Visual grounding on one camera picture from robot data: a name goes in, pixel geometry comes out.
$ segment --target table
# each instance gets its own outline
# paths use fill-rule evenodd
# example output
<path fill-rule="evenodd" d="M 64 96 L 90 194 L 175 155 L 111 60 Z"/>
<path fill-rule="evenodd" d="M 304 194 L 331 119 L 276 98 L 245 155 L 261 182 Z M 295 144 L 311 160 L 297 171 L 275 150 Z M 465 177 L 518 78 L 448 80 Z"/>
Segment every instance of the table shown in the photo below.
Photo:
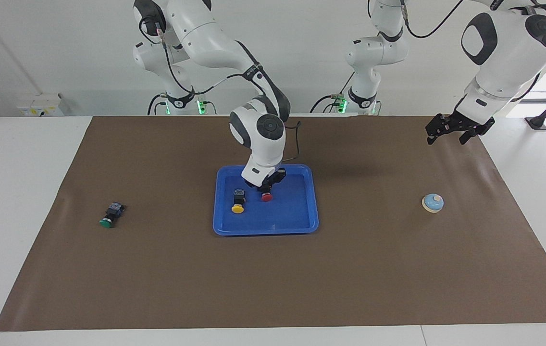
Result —
<path fill-rule="evenodd" d="M 0 118 L 0 311 L 91 118 Z M 546 251 L 546 132 L 501 119 L 482 138 Z M 543 345 L 546 324 L 0 333 L 0 344 Z"/>

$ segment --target white robotic arm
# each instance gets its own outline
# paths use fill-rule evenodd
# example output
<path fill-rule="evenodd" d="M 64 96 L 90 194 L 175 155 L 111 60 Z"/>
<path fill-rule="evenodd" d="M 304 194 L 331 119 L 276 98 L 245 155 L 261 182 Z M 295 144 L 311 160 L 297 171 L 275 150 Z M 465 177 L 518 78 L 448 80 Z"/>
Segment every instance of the white robotic arm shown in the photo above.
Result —
<path fill-rule="evenodd" d="M 183 86 L 193 88 L 187 72 L 184 68 L 173 65 L 177 79 L 175 81 L 168 69 L 164 47 L 154 41 L 157 37 L 155 23 L 161 21 L 159 16 L 163 16 L 163 9 L 152 1 L 137 1 L 134 6 L 134 16 L 141 26 L 143 34 L 150 37 L 148 42 L 141 42 L 134 46 L 132 49 L 134 60 L 144 70 L 153 72 L 160 77 L 166 89 L 166 103 L 170 114 L 198 114 L 199 107 L 194 93 L 186 92 L 179 86 L 181 83 Z M 165 42 L 168 42 L 168 46 L 170 46 L 168 50 L 170 51 L 171 64 L 189 59 L 173 30 L 168 30 L 163 35 Z"/>
<path fill-rule="evenodd" d="M 409 52 L 400 0 L 374 0 L 369 10 L 378 35 L 357 39 L 346 54 L 356 76 L 344 98 L 348 101 L 347 111 L 358 114 L 368 114 L 375 107 L 381 77 L 374 68 L 402 62 Z"/>
<path fill-rule="evenodd" d="M 136 0 L 135 8 L 142 7 L 137 7 L 137 3 L 144 2 L 153 1 Z M 271 186 L 279 182 L 279 177 L 283 177 L 278 169 L 284 153 L 284 123 L 290 115 L 290 102 L 244 44 L 229 39 L 223 33 L 210 9 L 209 0 L 170 0 L 166 11 L 158 11 L 152 22 L 158 23 L 158 31 L 164 35 L 174 31 L 171 38 L 176 37 L 178 41 L 172 49 L 185 52 L 198 65 L 234 68 L 260 93 L 246 105 L 231 112 L 230 128 L 236 140 L 251 149 L 242 177 L 252 186 L 258 187 L 259 191 L 268 193 Z M 177 60 L 169 61 L 168 69 L 173 62 Z"/>
<path fill-rule="evenodd" d="M 464 131 L 462 144 L 486 134 L 495 124 L 493 115 L 546 66 L 546 5 L 529 0 L 474 1 L 496 10 L 474 17 L 463 33 L 463 50 L 480 70 L 453 113 L 438 114 L 429 122 L 425 128 L 429 144 L 454 131 Z"/>

